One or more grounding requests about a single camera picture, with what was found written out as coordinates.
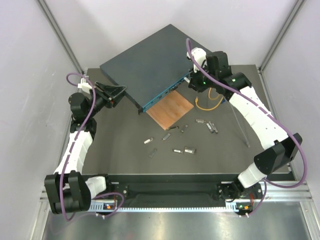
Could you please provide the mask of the silver SFP module by board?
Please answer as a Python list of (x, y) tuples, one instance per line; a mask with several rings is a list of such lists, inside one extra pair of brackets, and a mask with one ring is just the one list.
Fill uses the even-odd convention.
[(177, 130), (177, 129), (179, 129), (179, 126), (171, 126), (167, 130), (168, 131), (173, 131), (173, 130)]

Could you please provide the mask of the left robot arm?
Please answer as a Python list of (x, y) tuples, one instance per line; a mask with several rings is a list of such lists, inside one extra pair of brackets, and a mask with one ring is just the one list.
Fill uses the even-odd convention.
[(84, 212), (97, 195), (109, 198), (114, 191), (104, 175), (84, 179), (84, 161), (97, 132), (95, 115), (102, 108), (114, 108), (125, 95), (126, 86), (78, 85), (83, 92), (68, 98), (71, 110), (69, 141), (60, 164), (44, 179), (44, 187), (53, 214)]

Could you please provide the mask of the silver double SFP module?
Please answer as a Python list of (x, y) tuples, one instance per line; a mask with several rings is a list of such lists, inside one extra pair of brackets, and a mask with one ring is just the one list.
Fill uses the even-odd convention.
[(192, 154), (192, 155), (195, 155), (197, 150), (195, 148), (190, 148), (190, 147), (185, 147), (184, 148), (184, 152), (185, 153), (188, 153), (188, 154)]

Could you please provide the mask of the wooden board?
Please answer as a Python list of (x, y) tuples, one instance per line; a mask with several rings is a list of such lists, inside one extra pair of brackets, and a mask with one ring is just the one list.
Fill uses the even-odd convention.
[(167, 130), (193, 108), (192, 103), (174, 90), (149, 108), (146, 113), (163, 130)]

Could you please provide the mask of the dark grey table mat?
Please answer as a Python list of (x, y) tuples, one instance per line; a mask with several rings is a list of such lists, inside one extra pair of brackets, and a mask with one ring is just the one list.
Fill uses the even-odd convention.
[[(84, 174), (237, 174), (245, 170), (263, 151), (247, 121), (225, 102), (219, 104), (215, 91), (198, 93), (182, 83), (177, 92), (198, 106), (176, 122), (179, 129), (162, 129), (147, 113), (138, 113), (126, 97), (96, 116), (97, 132), (89, 147)], [(197, 123), (195, 119), (205, 120)], [(207, 127), (210, 121), (218, 133)], [(153, 138), (148, 144), (144, 141)], [(196, 154), (184, 152), (195, 148)], [(149, 158), (157, 149), (153, 158)], [(172, 152), (182, 150), (183, 154)]]

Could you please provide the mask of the labelled SFP module bottom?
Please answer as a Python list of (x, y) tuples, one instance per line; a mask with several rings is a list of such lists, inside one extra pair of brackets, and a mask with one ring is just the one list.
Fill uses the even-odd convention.
[(183, 151), (180, 149), (172, 149), (172, 152), (178, 153), (178, 154), (183, 154)]

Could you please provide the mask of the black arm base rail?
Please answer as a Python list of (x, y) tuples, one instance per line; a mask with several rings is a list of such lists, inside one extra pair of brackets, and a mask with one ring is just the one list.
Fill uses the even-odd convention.
[(124, 195), (125, 208), (223, 207), (227, 201), (262, 198), (259, 183), (235, 186), (236, 174), (109, 174), (107, 192)]

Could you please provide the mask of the SFP module pair right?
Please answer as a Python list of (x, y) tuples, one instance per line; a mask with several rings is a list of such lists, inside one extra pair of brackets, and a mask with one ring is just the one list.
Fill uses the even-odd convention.
[(208, 129), (210, 130), (211, 133), (215, 133), (217, 134), (218, 133), (218, 130), (216, 129), (216, 127), (214, 126), (214, 124), (211, 122), (211, 121), (208, 121), (206, 123)]

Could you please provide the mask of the dark SFP module lower left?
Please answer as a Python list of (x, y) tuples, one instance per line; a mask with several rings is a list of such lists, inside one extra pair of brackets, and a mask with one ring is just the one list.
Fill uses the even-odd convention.
[(157, 153), (157, 149), (155, 148), (155, 149), (153, 149), (153, 150), (151, 151), (151, 153), (149, 154), (149, 158), (153, 158), (156, 153)]

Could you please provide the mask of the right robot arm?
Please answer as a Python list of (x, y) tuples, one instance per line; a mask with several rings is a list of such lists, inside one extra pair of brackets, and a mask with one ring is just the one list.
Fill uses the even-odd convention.
[(216, 89), (244, 117), (263, 148), (263, 152), (256, 155), (253, 163), (234, 181), (233, 192), (237, 197), (245, 198), (253, 185), (290, 163), (297, 153), (305, 156), (301, 136), (289, 133), (276, 121), (247, 76), (242, 72), (232, 72), (225, 52), (207, 53), (196, 47), (188, 50), (186, 57), (193, 62), (189, 88), (197, 92)]

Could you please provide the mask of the dark SFP module centre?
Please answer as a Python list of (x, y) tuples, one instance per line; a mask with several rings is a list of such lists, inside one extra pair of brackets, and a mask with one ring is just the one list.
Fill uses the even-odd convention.
[(162, 140), (163, 140), (163, 141), (166, 141), (170, 136), (171, 136), (171, 134), (170, 134), (170, 133), (167, 133), (167, 134), (162, 138)]

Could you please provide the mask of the dark teal network switch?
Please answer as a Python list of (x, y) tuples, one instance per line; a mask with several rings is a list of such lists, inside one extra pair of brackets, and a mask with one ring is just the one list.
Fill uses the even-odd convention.
[(175, 90), (192, 71), (187, 59), (188, 35), (169, 24), (100, 65), (114, 85), (144, 113)]

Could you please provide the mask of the small dark SFP module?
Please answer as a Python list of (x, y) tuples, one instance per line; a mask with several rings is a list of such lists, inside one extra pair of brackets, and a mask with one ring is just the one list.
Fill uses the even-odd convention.
[(186, 131), (186, 129), (188, 128), (188, 124), (185, 124), (182, 129), (181, 129), (181, 132), (184, 133)]

